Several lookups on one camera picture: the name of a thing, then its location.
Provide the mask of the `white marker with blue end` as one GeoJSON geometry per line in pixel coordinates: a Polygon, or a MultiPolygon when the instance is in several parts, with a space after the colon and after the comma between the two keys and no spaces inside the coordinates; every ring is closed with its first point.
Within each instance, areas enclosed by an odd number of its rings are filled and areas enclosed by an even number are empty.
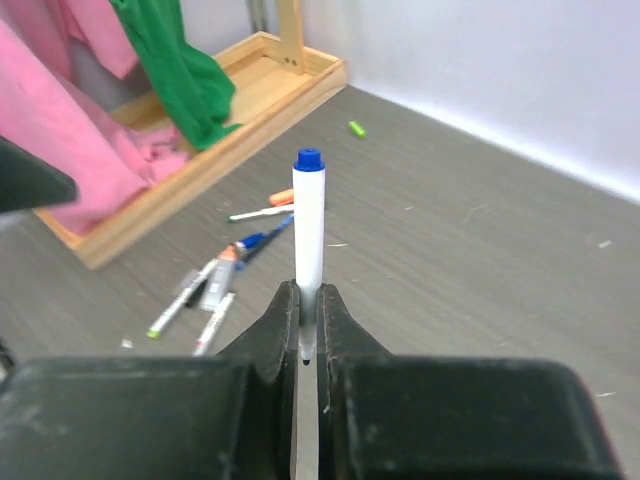
{"type": "Polygon", "coordinates": [[[317,148],[298,151],[292,168],[295,283],[300,302],[299,352],[311,362],[316,344],[316,302],[324,266],[326,166],[317,148]]]}

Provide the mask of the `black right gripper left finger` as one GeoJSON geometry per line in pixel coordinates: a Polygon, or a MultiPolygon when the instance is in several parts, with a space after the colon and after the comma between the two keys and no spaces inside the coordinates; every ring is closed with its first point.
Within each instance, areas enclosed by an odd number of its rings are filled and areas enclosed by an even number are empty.
{"type": "Polygon", "coordinates": [[[299,292],[214,356],[57,357],[1,386],[5,479],[291,479],[299,292]]]}

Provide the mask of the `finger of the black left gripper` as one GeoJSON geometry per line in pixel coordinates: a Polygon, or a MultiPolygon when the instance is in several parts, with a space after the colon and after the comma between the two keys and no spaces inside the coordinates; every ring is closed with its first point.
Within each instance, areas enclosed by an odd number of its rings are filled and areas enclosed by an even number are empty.
{"type": "Polygon", "coordinates": [[[0,207],[13,213],[74,202],[76,182],[65,173],[1,138],[0,207]]]}

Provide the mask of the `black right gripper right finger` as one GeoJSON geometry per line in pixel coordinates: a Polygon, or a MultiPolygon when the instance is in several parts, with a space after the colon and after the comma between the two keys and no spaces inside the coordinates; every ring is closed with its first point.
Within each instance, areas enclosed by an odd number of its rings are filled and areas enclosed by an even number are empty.
{"type": "Polygon", "coordinates": [[[322,479],[620,479],[582,379],[543,359],[395,355],[317,300],[322,479]]]}

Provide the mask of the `blue marker cap with eraser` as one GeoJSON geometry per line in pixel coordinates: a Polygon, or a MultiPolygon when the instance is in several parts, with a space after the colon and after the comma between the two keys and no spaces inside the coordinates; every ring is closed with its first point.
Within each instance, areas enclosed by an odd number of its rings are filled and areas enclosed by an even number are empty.
{"type": "Polygon", "coordinates": [[[241,252],[249,251],[258,245],[265,237],[266,234],[264,232],[257,232],[236,241],[234,245],[241,252]]]}

